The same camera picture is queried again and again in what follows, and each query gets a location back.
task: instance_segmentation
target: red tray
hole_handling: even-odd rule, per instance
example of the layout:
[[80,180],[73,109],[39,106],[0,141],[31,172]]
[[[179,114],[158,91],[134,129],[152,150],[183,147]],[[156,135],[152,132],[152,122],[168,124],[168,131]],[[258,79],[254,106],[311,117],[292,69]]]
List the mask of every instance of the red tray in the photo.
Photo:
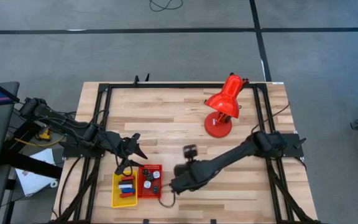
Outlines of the red tray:
[[[143,175],[143,170],[148,169],[150,173],[154,171],[160,172],[160,178],[152,181],[152,186],[149,189],[143,187],[144,182],[146,181],[146,176]],[[138,198],[161,198],[161,186],[162,186],[162,165],[145,165],[139,168],[137,173],[137,197]],[[160,191],[155,194],[152,192],[153,186],[158,186]]]

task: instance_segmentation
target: red block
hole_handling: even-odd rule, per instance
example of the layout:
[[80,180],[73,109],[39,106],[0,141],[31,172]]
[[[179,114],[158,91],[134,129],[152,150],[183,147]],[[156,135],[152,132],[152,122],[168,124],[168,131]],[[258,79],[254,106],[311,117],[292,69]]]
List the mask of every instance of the red block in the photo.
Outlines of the red block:
[[130,176],[130,177],[121,177],[121,180],[134,180],[135,177],[134,176]]
[[133,192],[131,193],[123,193],[119,195],[120,197],[130,197],[130,196],[135,196],[135,194]]

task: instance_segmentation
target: gray carpet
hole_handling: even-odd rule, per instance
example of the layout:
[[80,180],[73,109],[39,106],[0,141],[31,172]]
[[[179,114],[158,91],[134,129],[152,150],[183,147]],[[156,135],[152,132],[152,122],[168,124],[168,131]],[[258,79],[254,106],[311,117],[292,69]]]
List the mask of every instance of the gray carpet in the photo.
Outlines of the gray carpet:
[[[156,13],[148,0],[0,0],[0,30],[254,26],[248,0],[183,2]],[[357,0],[256,5],[262,28],[358,27]],[[358,32],[263,38],[272,80],[285,82],[296,128],[308,139],[319,219],[358,223],[358,131],[349,126],[358,118]],[[0,35],[0,82],[19,81],[20,98],[42,97],[61,111],[76,109],[85,81],[148,73],[154,81],[220,81],[230,72],[264,80],[254,33]],[[54,194],[18,202],[12,222],[47,222]]]

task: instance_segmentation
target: table leg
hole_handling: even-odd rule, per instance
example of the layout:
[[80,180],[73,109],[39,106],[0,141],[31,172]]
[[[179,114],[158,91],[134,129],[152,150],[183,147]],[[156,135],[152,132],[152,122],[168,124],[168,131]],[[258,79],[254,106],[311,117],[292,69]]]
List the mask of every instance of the table leg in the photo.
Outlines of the table leg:
[[8,164],[18,169],[55,179],[60,179],[63,170],[58,166],[33,159],[12,150],[1,151],[0,164]]

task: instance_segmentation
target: wooden tabletop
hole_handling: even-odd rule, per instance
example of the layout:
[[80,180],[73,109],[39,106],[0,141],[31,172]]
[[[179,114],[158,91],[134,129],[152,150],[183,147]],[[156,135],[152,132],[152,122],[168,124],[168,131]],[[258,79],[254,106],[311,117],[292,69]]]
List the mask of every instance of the wooden tabletop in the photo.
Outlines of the wooden tabletop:
[[[92,118],[98,85],[98,82],[84,83],[77,121],[89,121]],[[267,83],[267,87],[274,114],[288,104],[287,93],[282,83]],[[232,119],[230,134],[222,139],[209,136],[203,123],[205,117],[214,110],[203,103],[219,91],[212,88],[113,89],[107,130],[118,132],[121,137],[140,133],[140,148],[149,159],[136,155],[130,159],[141,164],[162,164],[163,184],[169,183],[174,178],[173,167],[185,162],[183,146],[197,144],[198,159],[212,159],[237,146],[258,123],[254,94],[251,89],[245,88],[237,98],[242,108],[239,119]],[[262,93],[260,99],[266,118]],[[276,129],[282,133],[295,130],[290,108],[275,116],[274,121]],[[54,206],[56,212],[62,183],[74,161],[69,159],[64,164]],[[63,195],[63,210],[78,192],[83,161],[81,159],[77,163],[68,179]],[[317,218],[305,168],[292,158],[283,158],[283,163],[290,193],[307,215]],[[106,153],[101,160],[98,175],[93,223],[141,223],[145,218],[151,223],[209,223],[210,219],[217,219],[218,223],[275,223],[264,159],[246,157],[235,162],[224,168],[203,188],[177,196],[173,208],[162,207],[156,199],[139,199],[135,207],[111,208],[111,182],[115,169],[114,156]],[[279,197],[282,216],[286,218],[280,193]],[[169,188],[163,190],[162,202],[172,202]],[[88,195],[85,195],[81,218],[85,217],[87,203]]]

